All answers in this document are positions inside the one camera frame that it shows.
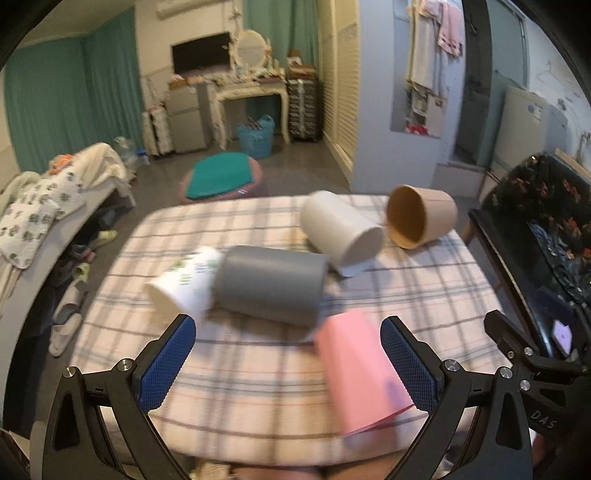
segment white paper cup with green print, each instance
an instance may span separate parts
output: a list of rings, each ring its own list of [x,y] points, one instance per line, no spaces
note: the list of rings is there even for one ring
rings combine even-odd
[[[212,308],[212,287],[222,257],[213,248],[200,247],[146,284],[145,291],[165,322],[172,322],[179,313],[197,322]]]

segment air conditioner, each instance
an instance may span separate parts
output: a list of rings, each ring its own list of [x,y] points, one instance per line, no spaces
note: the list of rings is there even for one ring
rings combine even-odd
[[[223,1],[225,0],[164,0],[156,4],[156,12],[160,20],[164,20],[187,10],[193,10],[205,5],[219,4]]]

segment brown paper cup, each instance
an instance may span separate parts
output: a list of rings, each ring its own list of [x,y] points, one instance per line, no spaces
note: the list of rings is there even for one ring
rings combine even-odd
[[[449,233],[457,221],[456,202],[441,190],[400,185],[386,207],[388,236],[412,249]]]

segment sofa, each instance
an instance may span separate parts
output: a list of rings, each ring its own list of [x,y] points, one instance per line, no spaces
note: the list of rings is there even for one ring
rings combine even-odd
[[[468,213],[463,238],[475,236],[492,263],[526,334],[549,358],[564,358],[552,340],[560,316],[540,301],[548,292],[587,331],[591,319],[591,176],[552,153],[525,159]],[[560,320],[567,323],[568,315]]]

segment hanging clothes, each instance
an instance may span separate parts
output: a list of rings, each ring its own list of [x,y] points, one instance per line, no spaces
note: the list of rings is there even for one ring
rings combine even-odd
[[[464,13],[450,2],[443,2],[441,8],[441,28],[437,44],[450,55],[461,57],[466,45]]]
[[[437,46],[438,18],[421,15],[421,12],[430,12],[434,5],[434,0],[413,0],[409,7],[410,54],[406,78],[422,96],[426,96],[427,92],[439,96],[440,91],[441,51]]]

